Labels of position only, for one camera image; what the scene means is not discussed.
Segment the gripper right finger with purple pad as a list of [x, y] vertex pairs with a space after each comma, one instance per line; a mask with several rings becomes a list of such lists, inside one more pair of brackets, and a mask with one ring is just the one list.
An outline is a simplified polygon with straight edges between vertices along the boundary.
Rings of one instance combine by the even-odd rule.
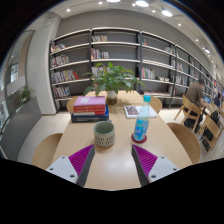
[[140, 146], [132, 145], [131, 154], [142, 186], [155, 182], [179, 170], [167, 157], [157, 157]]

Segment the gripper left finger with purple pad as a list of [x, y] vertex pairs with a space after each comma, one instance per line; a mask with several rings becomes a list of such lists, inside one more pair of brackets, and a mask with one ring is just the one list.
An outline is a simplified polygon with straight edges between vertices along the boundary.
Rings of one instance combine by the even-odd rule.
[[69, 157], [59, 157], [47, 168], [47, 171], [83, 187], [86, 183], [94, 155], [95, 147], [94, 145], [89, 145]]

